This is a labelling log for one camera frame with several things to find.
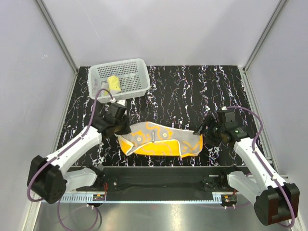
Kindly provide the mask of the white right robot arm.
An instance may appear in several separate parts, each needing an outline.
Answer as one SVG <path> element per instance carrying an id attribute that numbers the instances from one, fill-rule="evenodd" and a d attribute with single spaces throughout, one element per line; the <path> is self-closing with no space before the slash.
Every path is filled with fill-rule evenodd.
<path id="1" fill-rule="evenodd" d="M 235 106 L 225 107 L 217 116 L 207 115 L 196 135 L 203 135 L 207 144 L 219 146 L 225 142 L 244 161 L 250 180 L 243 172 L 234 169 L 218 179 L 219 187 L 232 188 L 241 193 L 254 207 L 259 221 L 265 225 L 279 224 L 291 228 L 298 214 L 300 190 L 288 183 L 270 165 L 256 144 L 259 133 L 253 135 L 247 127 L 241 127 L 235 118 Z"/>

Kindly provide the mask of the white plastic mesh basket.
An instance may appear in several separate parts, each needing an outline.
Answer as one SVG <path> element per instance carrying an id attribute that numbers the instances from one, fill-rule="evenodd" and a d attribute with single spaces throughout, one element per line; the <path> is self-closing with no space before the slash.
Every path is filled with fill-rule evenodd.
<path id="1" fill-rule="evenodd" d="M 108 85 L 111 76 L 118 78 L 120 92 L 115 92 Z M 88 71 L 88 90 L 93 100 L 102 88 L 109 90 L 119 101 L 144 96 L 150 86 L 147 66 L 141 58 L 93 65 Z"/>

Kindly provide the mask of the orange and grey towel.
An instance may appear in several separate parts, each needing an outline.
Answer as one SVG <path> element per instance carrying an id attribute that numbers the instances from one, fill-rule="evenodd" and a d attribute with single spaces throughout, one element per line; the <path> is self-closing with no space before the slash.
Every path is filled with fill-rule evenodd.
<path id="1" fill-rule="evenodd" d="M 130 126 L 131 133 L 118 135 L 122 152 L 149 156 L 198 156 L 203 149 L 203 136 L 192 130 L 162 126 L 153 122 L 140 122 Z"/>

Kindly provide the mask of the yellow-green and grey towel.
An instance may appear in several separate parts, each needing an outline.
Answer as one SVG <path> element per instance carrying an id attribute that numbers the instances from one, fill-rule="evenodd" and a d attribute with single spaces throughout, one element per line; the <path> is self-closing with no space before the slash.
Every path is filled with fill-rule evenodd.
<path id="1" fill-rule="evenodd" d="M 107 82 L 102 84 L 102 89 L 108 90 L 112 95 L 121 93 L 119 77 L 115 75 L 108 77 Z"/>

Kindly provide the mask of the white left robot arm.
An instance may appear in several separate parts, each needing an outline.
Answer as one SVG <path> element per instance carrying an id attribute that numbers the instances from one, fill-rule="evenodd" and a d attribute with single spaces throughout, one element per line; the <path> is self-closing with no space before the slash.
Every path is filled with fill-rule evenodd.
<path id="1" fill-rule="evenodd" d="M 111 103 L 103 116 L 92 117 L 90 124 L 62 148 L 47 157 L 38 155 L 32 159 L 27 180 L 29 200 L 34 201 L 31 192 L 35 192 L 41 200 L 54 204 L 66 192 L 78 188 L 100 190 L 104 184 L 100 170 L 89 166 L 70 171 L 70 167 L 102 140 L 130 132 L 126 100 Z"/>

